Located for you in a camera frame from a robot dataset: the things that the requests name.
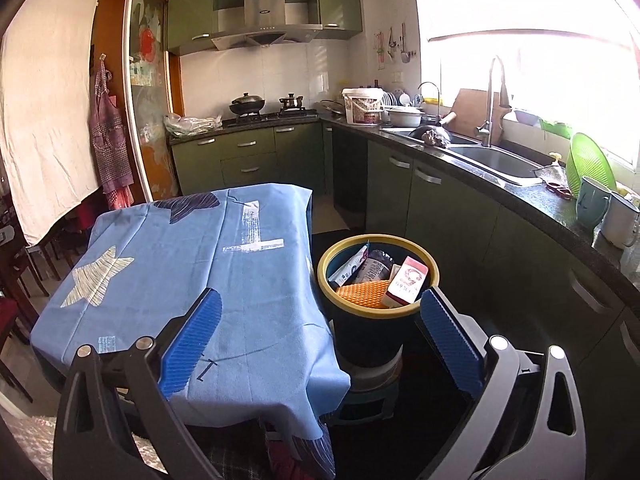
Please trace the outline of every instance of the yellow star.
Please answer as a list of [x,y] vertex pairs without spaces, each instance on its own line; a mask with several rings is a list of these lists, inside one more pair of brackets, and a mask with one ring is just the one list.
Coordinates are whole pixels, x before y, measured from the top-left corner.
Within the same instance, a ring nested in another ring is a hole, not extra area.
[[69,306],[86,298],[93,306],[102,303],[109,280],[133,261],[133,258],[116,258],[116,247],[110,247],[97,260],[72,271],[76,285],[60,305]]

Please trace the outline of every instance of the cup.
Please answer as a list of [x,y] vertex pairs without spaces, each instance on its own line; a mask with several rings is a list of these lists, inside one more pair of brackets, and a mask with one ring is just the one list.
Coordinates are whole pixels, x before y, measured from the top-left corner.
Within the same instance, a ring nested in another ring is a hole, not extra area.
[[609,206],[611,192],[601,183],[588,176],[582,178],[575,213],[578,223],[593,231],[600,223]]
[[604,217],[600,232],[617,248],[631,247],[640,235],[639,218],[640,210],[636,206],[618,193],[612,192],[609,210]]

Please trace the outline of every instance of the drawer handle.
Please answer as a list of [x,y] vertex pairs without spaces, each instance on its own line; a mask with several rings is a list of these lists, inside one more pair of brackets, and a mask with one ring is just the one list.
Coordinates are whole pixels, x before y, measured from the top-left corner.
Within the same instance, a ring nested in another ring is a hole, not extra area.
[[408,162],[401,162],[396,158],[393,158],[392,156],[389,157],[389,162],[391,162],[394,166],[397,166],[398,168],[404,168],[405,170],[411,168],[411,164],[409,164]]
[[416,177],[423,179],[425,182],[430,182],[431,184],[442,184],[442,179],[436,176],[427,175],[420,170],[415,170],[414,173]]
[[634,343],[625,321],[620,325],[620,333],[622,334],[622,342],[625,344],[626,351],[629,352],[636,365],[640,366],[640,349]]
[[569,270],[569,282],[571,283],[571,288],[575,291],[575,293],[580,296],[584,302],[591,307],[591,309],[597,314],[611,314],[613,309],[603,305],[598,300],[596,300],[595,296],[591,294],[585,286],[578,281],[575,273],[570,269]]

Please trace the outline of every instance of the yellow rim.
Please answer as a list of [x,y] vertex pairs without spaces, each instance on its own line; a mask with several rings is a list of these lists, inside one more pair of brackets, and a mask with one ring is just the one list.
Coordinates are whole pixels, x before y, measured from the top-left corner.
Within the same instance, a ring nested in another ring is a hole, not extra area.
[[356,305],[355,303],[351,303],[351,301],[347,301],[344,298],[341,298],[329,286],[329,283],[326,280],[326,268],[328,267],[329,262],[333,260],[340,251],[346,249],[347,247],[362,245],[367,241],[371,243],[396,245],[402,247],[403,249],[406,249],[407,251],[411,251],[413,254],[418,256],[429,268],[429,277],[431,279],[430,285],[435,286],[440,283],[440,271],[438,270],[436,261],[427,251],[425,251],[419,245],[397,236],[359,235],[353,236],[351,238],[346,238],[345,240],[338,242],[332,247],[329,247],[322,255],[322,258],[320,258],[320,263],[318,264],[318,283],[322,292],[335,306],[338,306],[339,308],[351,314],[355,314],[356,316],[369,317],[371,319],[390,319],[393,317],[408,316],[409,314],[417,312],[420,309],[419,301],[406,306],[399,306],[397,308],[367,308],[364,306]]

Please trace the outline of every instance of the orange sponge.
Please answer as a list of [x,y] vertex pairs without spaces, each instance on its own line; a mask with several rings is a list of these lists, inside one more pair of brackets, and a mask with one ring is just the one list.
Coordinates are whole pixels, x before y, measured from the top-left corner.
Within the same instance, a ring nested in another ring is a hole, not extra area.
[[345,285],[336,290],[341,298],[351,303],[366,308],[387,308],[380,303],[382,296],[385,295],[386,288],[389,286],[390,280],[379,280],[377,282],[355,283],[353,285]]

